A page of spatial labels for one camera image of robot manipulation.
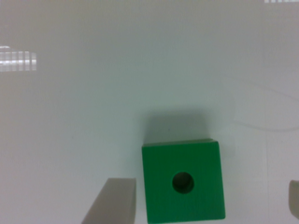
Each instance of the hole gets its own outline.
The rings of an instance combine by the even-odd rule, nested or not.
[[[178,193],[186,194],[193,190],[194,180],[188,173],[180,172],[174,176],[172,186]]]

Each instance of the green block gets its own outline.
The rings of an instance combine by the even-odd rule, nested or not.
[[[142,147],[148,223],[224,219],[218,142]]]

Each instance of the white surface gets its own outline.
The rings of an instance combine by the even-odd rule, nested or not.
[[[147,223],[142,144],[198,137],[221,223],[297,223],[299,4],[271,2],[2,0],[0,45],[37,67],[0,73],[0,223],[80,223],[109,177]]]

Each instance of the gray object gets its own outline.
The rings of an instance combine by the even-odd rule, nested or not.
[[[82,224],[133,224],[135,189],[135,179],[108,179]]]

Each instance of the cube top face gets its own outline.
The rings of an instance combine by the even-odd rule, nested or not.
[[[144,145],[142,157],[148,223],[225,218],[218,142]]]

